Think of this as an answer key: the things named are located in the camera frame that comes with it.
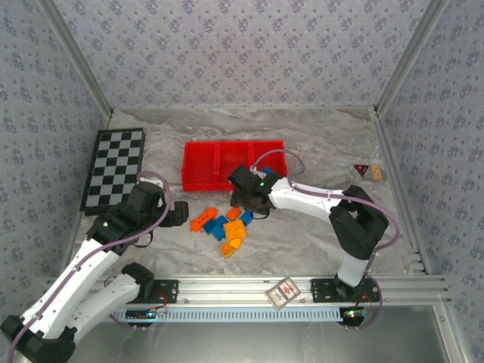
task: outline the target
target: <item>toy block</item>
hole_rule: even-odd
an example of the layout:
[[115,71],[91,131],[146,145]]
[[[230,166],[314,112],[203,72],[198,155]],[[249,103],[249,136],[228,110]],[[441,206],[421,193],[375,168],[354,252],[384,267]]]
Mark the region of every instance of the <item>toy block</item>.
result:
[[246,227],[254,220],[254,218],[252,217],[252,213],[248,210],[242,213],[242,216],[240,216],[239,219],[244,223]]
[[244,223],[240,219],[224,224],[224,229],[229,242],[235,238],[243,239],[247,237]]
[[230,244],[223,244],[220,246],[220,252],[222,252],[222,255],[224,255],[225,258],[228,258],[232,253],[234,253],[234,249],[230,246]]
[[240,208],[238,207],[234,207],[232,209],[230,209],[227,214],[225,215],[230,221],[234,221],[235,219],[237,219],[237,217],[242,213],[242,211],[240,210]]
[[202,227],[210,220],[217,216],[218,210],[213,206],[205,209],[198,218],[190,222],[190,232],[201,232]]
[[262,169],[262,172],[264,172],[265,174],[274,174],[272,169],[269,168],[268,166],[266,166],[264,169]]
[[225,216],[220,216],[217,218],[217,225],[220,227],[223,228],[225,223],[228,223],[228,219],[226,219]]
[[234,249],[238,250],[240,248],[240,245],[242,244],[242,240],[240,238],[234,238],[231,240],[228,244]]
[[213,234],[213,237],[215,237],[217,240],[223,240],[225,238],[224,228],[219,225],[213,227],[210,231],[210,234]]
[[210,234],[210,231],[216,226],[217,220],[216,219],[210,219],[205,225],[203,225],[203,230],[207,233]]

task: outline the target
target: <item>patterned wallpaper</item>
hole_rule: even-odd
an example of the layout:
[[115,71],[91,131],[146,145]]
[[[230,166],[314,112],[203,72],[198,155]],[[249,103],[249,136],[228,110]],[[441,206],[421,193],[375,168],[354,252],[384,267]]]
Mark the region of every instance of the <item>patterned wallpaper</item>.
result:
[[428,0],[57,0],[111,107],[375,104]]
[[453,0],[385,115],[433,271],[484,361],[484,3]]
[[[104,120],[35,0],[0,2],[0,320],[57,274]],[[0,334],[0,361],[8,347]]]

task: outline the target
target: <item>triangular sign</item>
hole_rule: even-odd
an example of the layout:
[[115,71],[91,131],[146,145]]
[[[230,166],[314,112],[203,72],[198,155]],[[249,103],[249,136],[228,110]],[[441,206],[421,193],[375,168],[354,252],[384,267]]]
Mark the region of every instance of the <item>triangular sign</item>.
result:
[[354,167],[358,172],[358,174],[361,175],[362,178],[365,176],[365,173],[368,170],[368,168],[370,168],[369,165],[358,165],[358,164],[355,164]]

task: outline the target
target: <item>red wire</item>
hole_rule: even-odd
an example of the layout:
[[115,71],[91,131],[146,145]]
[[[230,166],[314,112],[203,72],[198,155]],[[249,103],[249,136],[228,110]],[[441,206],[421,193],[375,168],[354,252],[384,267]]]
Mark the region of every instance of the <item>red wire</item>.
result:
[[155,291],[155,294],[163,298],[163,308],[165,308],[165,314],[168,312],[168,297],[163,291]]
[[368,312],[370,312],[370,311],[371,311],[371,299],[370,299],[369,295],[368,295],[366,292],[364,292],[364,291],[362,291],[362,292],[360,293],[359,300],[358,300],[358,302],[356,303],[356,305],[353,307],[353,309],[358,308],[358,306],[360,305],[360,302],[361,302],[361,298],[362,298],[362,297],[366,297],[366,299],[367,299],[367,300],[370,302],[370,308],[369,308],[369,310],[368,310]]

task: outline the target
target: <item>orange lego brick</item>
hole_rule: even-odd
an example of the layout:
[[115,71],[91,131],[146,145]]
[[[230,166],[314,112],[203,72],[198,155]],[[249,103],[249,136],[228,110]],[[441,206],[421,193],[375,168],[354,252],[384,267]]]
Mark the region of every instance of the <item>orange lego brick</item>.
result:
[[205,225],[210,219],[215,218],[218,211],[219,210],[214,206],[205,209],[205,212],[203,212],[197,219],[190,222],[190,232],[201,232],[203,225]]
[[242,240],[247,237],[245,225],[240,219],[237,219],[233,222],[225,223],[224,230],[225,236],[227,237],[227,240],[229,242],[236,238]]
[[234,249],[230,246],[230,244],[226,243],[220,246],[220,252],[222,252],[222,255],[227,258],[234,253]]
[[237,217],[242,213],[238,206],[230,209],[227,214],[225,215],[229,221],[234,221]]
[[234,249],[234,250],[238,250],[242,244],[242,240],[240,238],[234,238],[233,240],[231,240],[228,244],[230,244],[230,246]]

